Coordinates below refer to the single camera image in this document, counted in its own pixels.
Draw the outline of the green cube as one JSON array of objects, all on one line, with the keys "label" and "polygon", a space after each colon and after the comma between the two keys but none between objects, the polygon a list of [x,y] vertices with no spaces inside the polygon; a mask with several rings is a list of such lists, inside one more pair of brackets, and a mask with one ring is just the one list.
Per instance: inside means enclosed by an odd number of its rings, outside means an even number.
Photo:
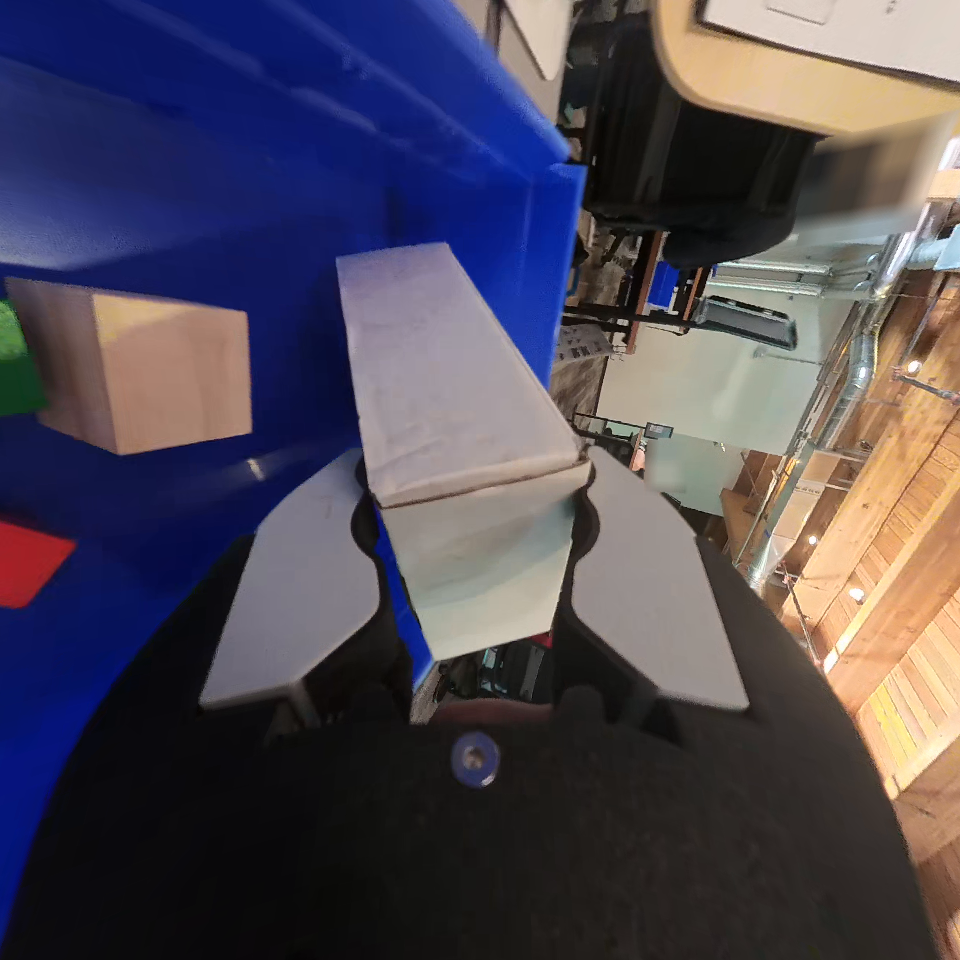
[{"label": "green cube", "polygon": [[1,300],[1,417],[42,411],[47,397],[42,378],[12,302]]}]

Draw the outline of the wooden sign board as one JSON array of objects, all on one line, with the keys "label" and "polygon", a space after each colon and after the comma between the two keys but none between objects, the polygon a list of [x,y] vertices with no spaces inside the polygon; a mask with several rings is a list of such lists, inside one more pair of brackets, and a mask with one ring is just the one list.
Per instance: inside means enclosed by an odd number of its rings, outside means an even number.
[{"label": "wooden sign board", "polygon": [[958,87],[879,73],[704,27],[692,1],[650,2],[659,66],[704,109],[822,136],[865,135],[949,116]]}]

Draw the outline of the silver ventilation duct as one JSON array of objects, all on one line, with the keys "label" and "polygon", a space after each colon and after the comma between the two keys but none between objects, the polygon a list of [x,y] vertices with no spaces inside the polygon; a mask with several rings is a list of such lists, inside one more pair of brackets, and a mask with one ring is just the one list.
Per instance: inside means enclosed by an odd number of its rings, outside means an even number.
[{"label": "silver ventilation duct", "polygon": [[788,510],[806,503],[815,506],[827,480],[808,477],[815,458],[841,458],[839,437],[854,413],[868,398],[879,369],[880,342],[903,275],[932,270],[938,274],[958,272],[958,226],[946,238],[934,238],[921,226],[892,236],[881,251],[864,262],[866,280],[854,300],[844,333],[823,362],[818,387],[801,419],[797,434],[781,458],[767,485],[745,543],[735,562],[745,568],[747,582],[762,594],[776,569],[796,543],[790,534]]}]

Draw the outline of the black office chair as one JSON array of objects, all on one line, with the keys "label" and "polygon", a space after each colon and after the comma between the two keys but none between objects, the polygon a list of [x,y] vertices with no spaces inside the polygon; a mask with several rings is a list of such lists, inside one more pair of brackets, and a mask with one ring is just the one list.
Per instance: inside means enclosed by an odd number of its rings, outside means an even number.
[{"label": "black office chair", "polygon": [[599,226],[663,233],[677,270],[786,241],[819,136],[690,102],[666,78],[645,14],[614,22],[597,54],[582,159],[583,207]]}]

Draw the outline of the wooden cube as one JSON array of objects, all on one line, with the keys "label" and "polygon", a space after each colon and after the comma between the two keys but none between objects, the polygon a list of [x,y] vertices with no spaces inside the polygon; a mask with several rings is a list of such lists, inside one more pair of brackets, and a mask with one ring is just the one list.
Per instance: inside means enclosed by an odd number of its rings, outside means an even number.
[{"label": "wooden cube", "polygon": [[248,315],[150,294],[7,278],[42,426],[118,456],[254,431]]}]

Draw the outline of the white cardboard box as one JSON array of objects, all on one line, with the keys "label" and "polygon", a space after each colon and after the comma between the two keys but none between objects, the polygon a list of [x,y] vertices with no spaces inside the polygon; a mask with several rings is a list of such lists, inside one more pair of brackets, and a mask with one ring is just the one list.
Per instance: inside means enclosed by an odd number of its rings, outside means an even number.
[{"label": "white cardboard box", "polygon": [[547,633],[592,466],[447,244],[337,259],[366,482],[435,662]]}]

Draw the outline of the printed instruction sheet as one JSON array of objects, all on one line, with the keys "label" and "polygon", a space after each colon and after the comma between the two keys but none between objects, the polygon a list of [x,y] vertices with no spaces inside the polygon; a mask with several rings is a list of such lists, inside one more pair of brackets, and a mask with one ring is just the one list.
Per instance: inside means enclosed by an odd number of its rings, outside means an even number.
[{"label": "printed instruction sheet", "polygon": [[706,1],[705,26],[819,58],[959,82],[957,1]]}]

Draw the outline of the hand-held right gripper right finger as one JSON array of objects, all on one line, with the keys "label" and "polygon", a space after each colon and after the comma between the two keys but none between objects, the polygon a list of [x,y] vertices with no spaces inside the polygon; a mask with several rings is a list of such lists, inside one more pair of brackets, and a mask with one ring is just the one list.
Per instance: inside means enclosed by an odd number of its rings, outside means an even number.
[{"label": "hand-held right gripper right finger", "polygon": [[696,535],[609,452],[587,459],[554,623],[558,694],[591,687],[614,722],[642,724],[665,703],[746,713]]}]

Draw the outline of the blue plastic bin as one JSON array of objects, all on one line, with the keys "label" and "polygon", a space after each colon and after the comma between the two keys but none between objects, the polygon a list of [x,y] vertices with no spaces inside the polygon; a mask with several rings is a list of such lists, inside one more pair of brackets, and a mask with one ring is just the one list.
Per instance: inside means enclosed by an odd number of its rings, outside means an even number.
[{"label": "blue plastic bin", "polygon": [[121,457],[2,418],[2,519],[77,546],[2,611],[2,934],[116,679],[358,443],[337,258],[448,244],[547,385],[569,154],[454,2],[2,2],[2,280],[245,312],[253,419]]}]

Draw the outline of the red cube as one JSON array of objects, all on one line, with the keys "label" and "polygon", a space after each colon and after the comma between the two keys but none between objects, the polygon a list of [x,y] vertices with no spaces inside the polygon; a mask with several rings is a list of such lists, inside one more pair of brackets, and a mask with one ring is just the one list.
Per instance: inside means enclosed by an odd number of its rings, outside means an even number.
[{"label": "red cube", "polygon": [[30,606],[76,548],[73,540],[2,521],[2,609]]}]

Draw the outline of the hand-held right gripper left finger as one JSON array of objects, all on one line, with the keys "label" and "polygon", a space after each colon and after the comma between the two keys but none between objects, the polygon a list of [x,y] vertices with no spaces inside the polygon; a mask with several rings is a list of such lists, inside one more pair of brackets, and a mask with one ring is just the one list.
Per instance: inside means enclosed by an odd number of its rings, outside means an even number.
[{"label": "hand-held right gripper left finger", "polygon": [[199,695],[205,712],[280,701],[306,727],[340,719],[364,690],[411,704],[377,510],[360,449],[287,495],[250,547]]}]

